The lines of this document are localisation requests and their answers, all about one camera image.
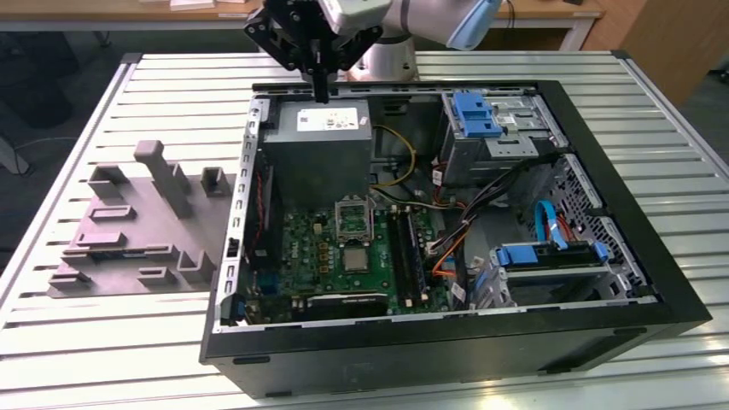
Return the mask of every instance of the wire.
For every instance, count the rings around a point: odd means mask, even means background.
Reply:
[[[436,205],[442,205],[442,206],[448,206],[451,205],[450,202],[443,202],[442,201],[442,197],[440,197],[440,193],[442,193],[442,186],[438,185],[435,190],[434,190],[434,203]],[[458,208],[462,208],[462,209],[467,209],[467,205],[466,203],[463,203],[462,201],[456,201],[456,207]]]
[[[8,134],[6,134],[3,131],[0,131],[0,138],[11,145],[12,148],[12,155],[15,160],[15,169],[19,171],[16,174],[22,178],[27,178],[34,173],[34,165],[28,163],[28,168],[26,168],[26,172],[20,172],[20,156],[19,156],[19,149],[23,148],[23,145],[20,147],[15,146],[15,142],[8,138]]]
[[[448,248],[446,253],[442,256],[442,259],[438,261],[438,263],[434,266],[434,276],[456,276],[456,273],[442,271],[442,265],[446,262],[446,259],[448,259],[448,255],[454,253],[454,250],[459,246],[462,242],[464,242],[464,239],[467,238],[468,230],[464,232],[464,234],[459,237],[456,242],[454,242],[454,245]]]
[[[394,186],[394,185],[398,185],[400,184],[403,181],[406,181],[414,171],[415,171],[415,162],[416,162],[416,150],[415,148],[412,147],[412,144],[411,142],[408,141],[408,139],[400,134],[400,132],[398,132],[396,130],[394,130],[392,128],[390,128],[388,126],[372,126],[372,128],[380,128],[383,130],[386,130],[387,132],[390,132],[392,135],[395,135],[398,138],[400,138],[400,141],[403,141],[403,144],[406,144],[406,147],[408,147],[408,150],[411,151],[411,167],[408,168],[408,172],[404,174],[403,177],[400,177],[399,179],[395,179],[392,181],[388,181],[388,182],[383,182],[382,184],[374,184],[372,186],[378,187],[378,188],[384,188],[387,186]]]
[[[392,167],[392,178],[395,180],[399,180],[400,179],[400,176],[398,175],[398,168],[400,167],[400,164],[396,164],[394,167]],[[419,196],[415,195],[415,192],[412,191],[411,187],[408,186],[408,184],[406,183],[406,181],[400,181],[398,183],[398,185],[400,186],[400,188],[403,188],[403,190],[407,192],[407,194],[411,196],[411,199],[414,201],[418,201],[419,200]]]
[[[516,9],[514,8],[512,0],[506,0],[506,3],[510,6],[510,20],[507,21],[506,30],[502,35],[502,46],[506,46],[507,33],[510,32],[510,29],[516,28]]]
[[[403,200],[400,198],[396,198],[395,196],[390,195],[384,190],[382,190],[380,188],[375,188],[374,186],[371,186],[370,189],[374,190],[375,192],[378,192],[379,194],[382,194],[387,199],[390,199],[390,201],[392,201],[395,203],[400,203],[403,205],[414,205],[416,207],[424,207],[424,208],[439,209],[439,210],[454,209],[454,207],[444,207],[444,206],[439,206],[439,205],[431,205],[430,203],[424,203],[424,202],[406,201],[406,200]]]
[[[444,244],[447,244],[458,235],[463,233],[463,231],[468,228],[471,223],[478,217],[478,213],[475,210],[484,205],[488,205],[494,200],[496,200],[500,196],[503,196],[514,183],[516,182],[516,179],[519,178],[519,174],[522,171],[530,169],[531,167],[536,165],[543,165],[551,162],[558,161],[563,156],[562,151],[554,151],[550,154],[544,154],[539,156],[538,158],[530,158],[528,160],[522,160],[506,173],[499,175],[499,177],[491,181],[487,186],[482,188],[479,193],[475,196],[474,201],[468,204],[467,208],[464,209],[462,215],[460,215],[460,224],[454,228],[450,235],[442,237],[438,241],[435,241],[432,245],[432,249],[440,248]]]
[[[255,252],[255,247],[259,245],[259,239],[263,235],[263,179],[262,179],[262,172],[255,173],[256,183],[258,183],[258,189],[256,189],[256,207],[259,211],[259,231],[255,233],[255,239],[254,243],[251,243],[251,250]]]
[[[578,238],[576,238],[575,232],[572,231],[572,228],[570,227],[570,223],[568,223],[568,220],[566,219],[566,216],[559,215],[558,216],[558,221],[560,222],[562,228],[566,231],[566,236],[568,237],[568,240],[570,241],[576,241]]]
[[[48,141],[62,141],[62,140],[74,140],[74,141],[79,141],[79,138],[71,138],[71,137],[58,137],[58,138],[42,138],[42,139],[36,139],[34,141],[30,141],[27,143],[23,143],[22,145],[19,145],[18,147],[15,147],[15,149],[24,149],[26,147],[30,147],[31,145],[35,145],[38,143],[46,143]]]

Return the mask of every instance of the wooden desk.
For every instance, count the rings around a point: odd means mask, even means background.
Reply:
[[[214,9],[171,12],[167,3],[139,0],[0,0],[0,31],[126,31],[240,29],[262,0],[219,3]],[[592,23],[603,16],[596,0],[582,6],[562,0],[514,0],[518,28],[567,28],[563,50],[580,50]],[[507,27],[504,2],[495,28]]]
[[[214,9],[171,12],[167,3],[140,3],[139,0],[3,0],[0,20],[22,21],[210,21],[246,19],[260,7],[262,0],[246,4],[218,3]],[[596,0],[583,6],[562,0],[514,0],[518,19],[595,19],[603,16]],[[500,20],[508,20],[510,8],[502,5]]]

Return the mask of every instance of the slotted metal table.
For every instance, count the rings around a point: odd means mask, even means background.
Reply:
[[[424,52],[420,77],[558,79],[715,317],[588,373],[256,403],[199,364],[207,293],[54,300],[47,280],[98,164],[144,174],[159,139],[195,174],[235,172],[254,83],[298,81],[266,55],[128,56],[7,267],[0,408],[660,408],[729,402],[729,169],[631,60],[608,52]]]

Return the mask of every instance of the red cable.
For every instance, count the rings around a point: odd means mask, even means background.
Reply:
[[[259,239],[263,235],[263,180],[262,173],[255,173],[255,178],[258,182],[258,192],[256,192],[256,205],[259,208],[259,231],[255,233],[254,243],[251,244],[251,249],[255,251],[255,247],[259,244]]]

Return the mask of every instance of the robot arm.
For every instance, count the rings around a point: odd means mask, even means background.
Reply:
[[[500,4],[502,0],[264,0],[246,30],[286,69],[302,71],[316,101],[327,103],[330,81],[378,43],[383,22],[406,37],[414,33],[471,50]]]

